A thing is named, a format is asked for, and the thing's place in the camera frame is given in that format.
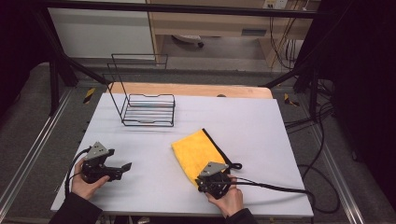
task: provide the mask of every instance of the power cord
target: power cord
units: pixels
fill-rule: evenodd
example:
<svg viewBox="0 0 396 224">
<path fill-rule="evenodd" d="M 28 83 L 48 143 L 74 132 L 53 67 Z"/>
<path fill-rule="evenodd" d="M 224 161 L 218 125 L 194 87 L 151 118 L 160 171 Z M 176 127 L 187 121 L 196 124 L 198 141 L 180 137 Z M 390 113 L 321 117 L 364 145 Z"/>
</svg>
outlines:
<svg viewBox="0 0 396 224">
<path fill-rule="evenodd" d="M 66 180 L 64 181 L 64 196 L 65 196 L 65 197 L 67 197 L 67 196 L 70 194 L 70 180 L 75 176 L 75 175 L 73 175 L 73 176 L 70 177 L 70 174 L 71 174 L 71 172 L 72 172 L 72 169 L 73 169 L 73 167 L 74 167 L 76 161 L 78 160 L 78 158 L 79 158 L 82 154 L 88 153 L 88 152 L 90 151 L 90 149 L 91 149 L 91 147 L 86 148 L 86 149 L 80 151 L 80 152 L 77 154 L 77 156 L 73 159 L 72 163 L 70 163 L 69 171 L 67 172 Z"/>
<path fill-rule="evenodd" d="M 297 8 L 299 1 L 300 1 L 300 0 L 297 0 L 297 1 L 295 2 L 293 9 L 296 9 L 296 8 Z M 276 53 L 276 57 L 277 57 L 277 60 L 279 61 L 279 63 L 280 63 L 283 67 L 285 67 L 285 68 L 287 68 L 287 69 L 289 69 L 289 70 L 292 69 L 292 67 L 291 67 L 291 54 L 292 54 L 292 53 L 295 53 L 295 42 L 294 42 L 294 44 L 292 44 L 293 47 L 292 47 L 292 49 L 291 49 L 291 51 L 290 51 L 289 66 L 287 66 L 287 65 L 285 65 L 285 64 L 283 63 L 283 59 L 282 59 L 281 53 L 279 53 L 279 49 L 283 49 L 283 48 L 284 48 L 284 45 L 285 45 L 284 40 L 287 38 L 287 36 L 288 36 L 288 34 L 289 34 L 289 32 L 290 32 L 290 29 L 291 29 L 292 25 L 294 24 L 294 22 L 295 22 L 296 20 L 297 20 L 296 18 L 289 19 L 288 24 L 286 25 L 285 32 L 283 33 L 283 35 L 282 35 L 282 37 L 281 37 L 281 39 L 280 39 L 279 45 L 277 46 L 276 43 L 275 43 L 275 40 L 274 40 L 274 36 L 273 36 L 274 18 L 273 18 L 273 17 L 270 17 L 270 36 L 271 36 L 270 41 L 271 41 L 271 46 L 273 47 L 273 50 L 274 50 L 275 53 Z M 289 43 L 288 43 L 288 46 L 287 46 L 286 59 L 288 59 L 288 48 L 289 48 Z"/>
<path fill-rule="evenodd" d="M 306 8 L 308 7 L 309 0 L 306 0 L 305 6 L 303 7 L 303 10 L 306 11 Z"/>
<path fill-rule="evenodd" d="M 318 160 L 321 152 L 323 151 L 325 134 L 324 134 L 324 128 L 323 128 L 322 121 L 325 118 L 327 118 L 332 113 L 333 113 L 333 108 L 332 108 L 331 102 L 327 102 L 326 104 L 324 104 L 323 106 L 320 107 L 319 112 L 316 114 L 316 116 L 318 118 L 318 125 L 319 125 L 320 131 L 322 133 L 321 140 L 320 140 L 319 151 L 318 151 L 318 153 L 316 154 L 315 158 L 311 161 L 311 163 L 309 165 L 305 165 L 305 164 L 299 164 L 298 165 L 298 167 L 305 167 L 306 168 L 304 170 L 303 175 L 302 175 L 303 181 L 305 180 L 308 171 L 313 170 L 313 171 L 317 172 L 331 186 L 332 190 L 334 191 L 334 193 L 336 195 L 336 200 L 337 200 L 337 203 L 336 203 L 336 206 L 335 206 L 334 209 L 332 209 L 332 210 L 324 210 L 324 209 L 320 209 L 320 208 L 317 208 L 317 207 L 313 206 L 313 208 L 315 210 L 317 210 L 317 211 L 319 211 L 321 213 L 324 213 L 324 214 L 333 214 L 333 213 L 337 212 L 339 210 L 340 206 L 341 206 L 341 200 L 340 200 L 339 194 L 338 194 L 334 184 L 325 176 L 325 174 L 323 174 L 319 169 L 317 169 L 317 168 L 315 168 L 313 166 L 314 163 Z M 301 119 L 301 120 L 298 120 L 298 121 L 295 121 L 295 122 L 290 122 L 290 124 L 286 125 L 286 127 L 288 129 L 290 127 L 295 127 L 297 125 L 302 125 L 302 124 L 304 124 L 306 122 L 310 122 L 310 121 L 312 121 L 311 117 L 307 118 L 307 119 Z"/>
<path fill-rule="evenodd" d="M 233 181 L 232 182 L 211 182 L 211 184 L 214 184 L 214 185 L 248 185 L 248 186 L 256 186 L 256 187 L 272 189 L 272 190 L 277 190 L 277 191 L 283 191 L 283 192 L 302 193 L 302 194 L 306 194 L 307 196 L 310 197 L 311 207 L 312 207 L 312 209 L 315 208 L 315 204 L 316 204 L 315 195 L 307 189 L 289 189 L 289 188 L 283 188 L 283 187 L 269 185 L 269 184 L 257 183 L 257 182 L 254 182 L 254 181 L 251 181 L 251 180 L 248 180 L 245 178 L 241 178 L 241 177 L 235 177 L 235 178 L 244 180 L 246 182 L 233 182 Z M 314 224 L 313 217 L 311 217 L 311 224 Z"/>
</svg>

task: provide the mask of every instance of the yellow cloth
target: yellow cloth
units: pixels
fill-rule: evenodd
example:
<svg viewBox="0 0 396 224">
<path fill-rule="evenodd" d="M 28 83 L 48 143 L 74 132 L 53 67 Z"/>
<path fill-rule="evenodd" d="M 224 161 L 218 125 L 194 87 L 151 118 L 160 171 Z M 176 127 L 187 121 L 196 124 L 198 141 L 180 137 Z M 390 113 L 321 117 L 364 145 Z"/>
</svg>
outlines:
<svg viewBox="0 0 396 224">
<path fill-rule="evenodd" d="M 204 130 L 176 141 L 172 149 L 184 173 L 196 188 L 195 179 L 210 161 L 226 163 Z"/>
</svg>

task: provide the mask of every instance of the black pole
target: black pole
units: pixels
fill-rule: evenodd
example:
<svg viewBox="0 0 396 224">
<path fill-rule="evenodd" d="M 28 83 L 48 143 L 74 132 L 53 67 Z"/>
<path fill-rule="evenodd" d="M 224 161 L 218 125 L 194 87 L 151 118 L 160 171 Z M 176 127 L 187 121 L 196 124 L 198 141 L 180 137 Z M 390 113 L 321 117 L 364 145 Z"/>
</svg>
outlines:
<svg viewBox="0 0 396 224">
<path fill-rule="evenodd" d="M 100 75 L 94 73 L 93 71 L 91 71 L 90 69 L 88 69 L 84 65 L 82 65 L 81 63 L 78 63 L 75 60 L 73 60 L 72 58 L 70 58 L 69 56 L 67 56 L 66 54 L 63 54 L 63 56 L 64 56 L 64 60 L 66 62 L 68 62 L 71 66 L 76 68 L 78 71 L 84 73 L 85 75 L 95 79 L 99 83 L 104 84 L 104 85 L 111 83 L 111 81 L 106 80 L 103 76 L 100 76 Z"/>
<path fill-rule="evenodd" d="M 27 12 L 31 13 L 34 18 L 33 21 L 29 21 L 32 24 L 32 27 L 40 29 L 40 31 L 44 34 L 43 36 L 45 38 L 41 38 L 40 36 L 40 40 L 43 42 L 43 46 L 49 46 L 49 54 L 55 59 L 57 63 L 57 71 L 64 80 L 64 84 L 66 86 L 76 86 L 78 83 L 78 79 L 70 65 L 64 61 L 64 50 L 62 49 L 60 43 L 58 43 L 58 40 L 56 39 L 51 29 L 49 28 L 46 20 L 44 19 L 42 10 L 40 10 L 39 8 L 31 7 L 30 10 L 28 10 Z"/>
<path fill-rule="evenodd" d="M 280 76 L 266 84 L 259 85 L 258 87 L 264 87 L 264 88 L 271 89 L 271 88 L 277 86 L 278 84 L 288 80 L 291 77 L 299 76 L 302 72 L 306 71 L 306 68 L 307 68 L 307 66 L 305 66 L 305 65 L 296 67 L 293 70 L 289 71 L 288 73 L 286 73 L 286 74 L 284 74 L 284 75 L 282 75 L 282 76 Z"/>
<path fill-rule="evenodd" d="M 213 14 L 234 16 L 255 16 L 274 18 L 301 18 L 301 19 L 328 19 L 334 14 L 310 10 L 284 10 L 247 7 L 211 7 L 211 6 L 186 6 L 167 4 L 139 4 L 139 3 L 114 3 L 114 2 L 89 2 L 89 1 L 64 1 L 64 0 L 36 0 L 41 7 L 73 8 L 112 11 L 144 11 L 144 12 L 173 12 L 191 14 Z"/>
</svg>

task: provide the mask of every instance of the cable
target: cable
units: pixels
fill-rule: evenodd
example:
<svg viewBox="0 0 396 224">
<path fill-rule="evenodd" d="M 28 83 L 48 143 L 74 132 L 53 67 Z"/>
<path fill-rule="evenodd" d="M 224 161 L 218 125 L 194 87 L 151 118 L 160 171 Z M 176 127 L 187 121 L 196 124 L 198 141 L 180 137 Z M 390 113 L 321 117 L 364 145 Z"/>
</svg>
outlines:
<svg viewBox="0 0 396 224">
<path fill-rule="evenodd" d="M 81 174 L 81 172 L 80 172 L 80 173 L 76 173 L 75 175 L 70 176 L 69 180 L 73 179 L 73 177 L 75 177 L 76 175 L 80 175 L 80 174 Z"/>
<path fill-rule="evenodd" d="M 211 184 L 214 185 L 248 185 L 248 186 L 256 186 L 256 187 L 261 187 L 261 188 L 265 188 L 265 189 L 272 189 L 272 190 L 277 190 L 277 191 L 283 191 L 283 192 L 291 192 L 291 193 L 302 193 L 305 194 L 307 196 L 309 196 L 311 198 L 311 207 L 312 209 L 315 208 L 315 204 L 316 204 L 316 198 L 315 195 L 306 189 L 289 189 L 289 188 L 283 188 L 283 187 L 279 187 L 279 186 L 274 186 L 274 185 L 269 185 L 269 184 L 263 184 L 263 183 L 256 183 L 254 181 L 245 179 L 245 178 L 241 178 L 241 177 L 236 177 L 236 179 L 242 179 L 245 180 L 247 182 L 211 182 Z"/>
<path fill-rule="evenodd" d="M 305 164 L 298 164 L 298 167 L 308 167 L 308 165 Z M 341 200 L 340 200 L 340 195 L 338 194 L 337 189 L 335 188 L 334 184 L 332 183 L 332 181 L 330 181 L 329 178 L 326 177 L 326 175 L 324 175 L 319 169 L 315 168 L 315 167 L 311 167 L 311 169 L 313 171 L 316 171 L 319 175 L 321 175 L 323 177 L 323 179 L 330 185 L 330 187 L 332 187 L 332 190 L 334 190 L 334 193 L 336 195 L 336 199 L 337 199 L 337 204 L 335 206 L 335 208 L 333 210 L 323 210 L 323 209 L 319 209 L 317 207 L 314 207 L 317 211 L 324 213 L 324 214 L 333 214 L 335 212 L 338 211 L 338 209 L 340 209 L 341 207 Z"/>
<path fill-rule="evenodd" d="M 306 8 L 308 7 L 309 4 L 309 0 L 306 0 L 305 6 L 303 7 L 303 10 L 306 10 Z"/>
<path fill-rule="evenodd" d="M 72 172 L 72 169 L 73 169 L 73 167 L 74 167 L 74 165 L 75 165 L 77 159 L 78 159 L 83 153 L 88 153 L 88 152 L 90 151 L 90 149 L 91 149 L 91 147 L 86 148 L 86 149 L 80 151 L 80 152 L 77 154 L 77 156 L 73 159 L 72 163 L 70 164 L 70 166 L 69 166 L 69 171 L 67 172 L 67 175 L 66 175 L 66 180 L 64 181 L 64 196 L 65 196 L 65 197 L 67 197 L 67 196 L 70 194 L 70 179 L 74 176 L 74 175 L 73 175 L 72 177 L 70 177 L 70 173 Z"/>
<path fill-rule="evenodd" d="M 325 120 L 327 117 L 329 117 L 329 115 L 333 113 L 333 107 L 332 107 L 332 105 L 328 106 L 329 104 L 330 104 L 330 102 L 328 102 L 325 105 L 323 105 L 322 106 L 322 110 L 323 111 L 317 113 L 315 116 L 316 117 L 321 116 L 322 117 L 321 120 Z M 286 130 L 289 130 L 291 128 L 295 128 L 297 126 L 303 125 L 303 124 L 305 124 L 307 122 L 311 122 L 312 119 L 313 119 L 312 117 L 309 117 L 309 118 L 306 118 L 306 119 L 299 119 L 299 120 L 295 120 L 295 121 L 287 121 L 287 122 L 285 122 L 285 128 L 286 128 Z M 315 124 L 310 124 L 310 125 L 308 125 L 308 126 L 306 126 L 304 128 L 313 126 Z"/>
<path fill-rule="evenodd" d="M 316 124 L 310 124 L 310 125 L 304 126 L 303 128 L 294 130 L 294 131 L 292 131 L 292 132 L 289 132 L 288 134 L 297 133 L 297 132 L 299 132 L 299 131 L 301 131 L 301 130 L 304 130 L 304 129 L 306 129 L 306 128 L 312 127 L 312 126 L 314 126 L 314 125 L 316 125 Z"/>
<path fill-rule="evenodd" d="M 326 105 L 324 104 L 323 106 L 320 107 L 319 110 L 319 116 L 318 116 L 318 124 L 319 124 L 319 128 L 320 128 L 320 132 L 321 132 L 321 139 L 320 139 L 320 147 L 319 147 L 319 151 L 317 153 L 317 155 L 315 156 L 315 158 L 311 161 L 311 163 L 308 165 L 308 168 L 305 170 L 304 174 L 303 174 L 303 180 L 305 179 L 306 174 L 308 173 L 308 171 L 312 168 L 312 166 L 314 165 L 314 163 L 318 160 L 321 152 L 323 151 L 323 146 L 324 146 L 324 129 L 323 129 L 323 123 L 321 120 L 321 111 L 323 109 L 323 107 Z"/>
<path fill-rule="evenodd" d="M 334 83 L 332 83 L 332 89 L 331 90 L 329 90 L 329 88 L 326 86 L 326 84 L 324 83 L 323 79 L 319 82 L 318 86 L 321 87 L 321 89 L 318 89 L 319 93 L 324 93 L 324 94 L 326 94 L 328 96 L 333 96 L 334 95 Z"/>
<path fill-rule="evenodd" d="M 296 40 L 288 39 L 288 43 L 286 44 L 286 49 L 285 49 L 285 57 L 286 60 L 289 62 L 289 67 L 291 68 L 291 62 L 295 62 L 295 52 L 296 52 Z"/>
<path fill-rule="evenodd" d="M 292 10 L 294 10 L 294 9 L 297 8 L 299 1 L 300 1 L 300 0 L 297 0 L 297 1 L 295 2 L 294 7 L 293 7 Z M 287 39 L 287 36 L 288 36 L 288 34 L 289 34 L 289 32 L 290 32 L 290 29 L 291 29 L 291 27 L 292 27 L 292 25 L 294 24 L 295 21 L 296 21 L 296 18 L 289 19 L 288 24 L 286 25 L 285 31 L 284 31 L 284 33 L 283 33 L 283 35 L 282 35 L 282 38 L 280 39 L 279 45 L 276 46 L 276 43 L 275 43 L 275 40 L 274 40 L 274 36 L 273 36 L 274 18 L 273 18 L 273 17 L 270 17 L 270 36 L 271 36 L 271 39 L 270 39 L 270 40 L 271 40 L 271 45 L 272 45 L 272 47 L 273 47 L 273 50 L 274 50 L 275 53 L 276 53 L 276 57 L 277 57 L 277 60 L 279 61 L 279 63 L 280 63 L 283 67 L 288 68 L 289 70 L 292 69 L 292 67 L 291 67 L 291 61 L 289 61 L 290 65 L 289 65 L 289 66 L 286 66 L 286 65 L 283 63 L 281 53 L 279 53 L 279 49 L 283 49 L 283 48 L 284 48 L 285 43 L 284 43 L 283 41 L 284 41 L 284 39 Z"/>
</svg>

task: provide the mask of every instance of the gray floor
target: gray floor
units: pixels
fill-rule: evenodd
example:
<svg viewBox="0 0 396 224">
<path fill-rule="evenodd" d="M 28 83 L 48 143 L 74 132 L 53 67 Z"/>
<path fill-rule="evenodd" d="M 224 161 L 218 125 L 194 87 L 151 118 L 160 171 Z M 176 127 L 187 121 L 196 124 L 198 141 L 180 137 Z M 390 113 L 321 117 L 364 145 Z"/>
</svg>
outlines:
<svg viewBox="0 0 396 224">
<path fill-rule="evenodd" d="M 265 58 L 258 50 L 255 39 L 204 37 L 205 46 L 200 49 L 192 44 L 181 43 L 170 36 L 165 39 L 163 51 L 169 54 L 168 71 L 145 75 L 133 75 L 132 81 L 200 83 L 222 85 L 256 86 L 280 76 L 286 69 L 277 66 L 269 69 Z M 94 68 L 98 73 L 105 72 L 100 66 Z M 49 138 L 43 144 L 40 154 L 33 161 L 32 170 L 21 184 L 18 195 L 9 199 L 13 204 L 7 209 L 4 223 L 11 223 L 16 217 L 34 218 L 44 223 L 53 214 L 50 206 L 55 190 L 62 184 L 69 162 L 83 138 L 92 113 L 105 87 L 98 85 L 83 75 L 76 88 L 64 88 L 70 92 L 70 100 L 64 108 Z M 50 84 L 49 69 L 46 65 L 35 68 L 21 97 L 0 119 L 0 148 L 2 154 L 0 192 L 15 188 L 8 185 L 18 172 L 25 156 L 29 153 L 35 139 L 49 118 Z M 291 86 L 293 78 L 281 86 L 273 88 L 284 121 L 306 118 L 303 106 L 284 103 L 284 93 L 292 101 L 303 103 L 306 95 L 295 94 Z M 87 90 L 96 91 L 88 104 L 83 104 Z M 396 215 L 387 199 L 374 182 L 363 163 L 351 158 L 347 140 L 340 129 L 336 117 L 324 120 L 326 146 L 332 153 L 349 189 L 354 202 L 364 219 L 364 223 L 396 223 Z M 308 164 L 318 152 L 318 140 L 315 129 L 307 128 L 290 134 L 290 143 L 299 164 Z M 320 158 L 315 164 L 320 171 L 330 177 L 325 160 Z M 316 173 L 310 172 L 305 185 L 317 196 L 317 206 L 332 209 L 335 196 L 329 185 Z M 335 214 L 323 214 L 315 211 L 316 223 L 353 223 L 350 222 L 345 205 Z M 276 223 L 308 223 L 309 220 L 280 219 Z"/>
</svg>

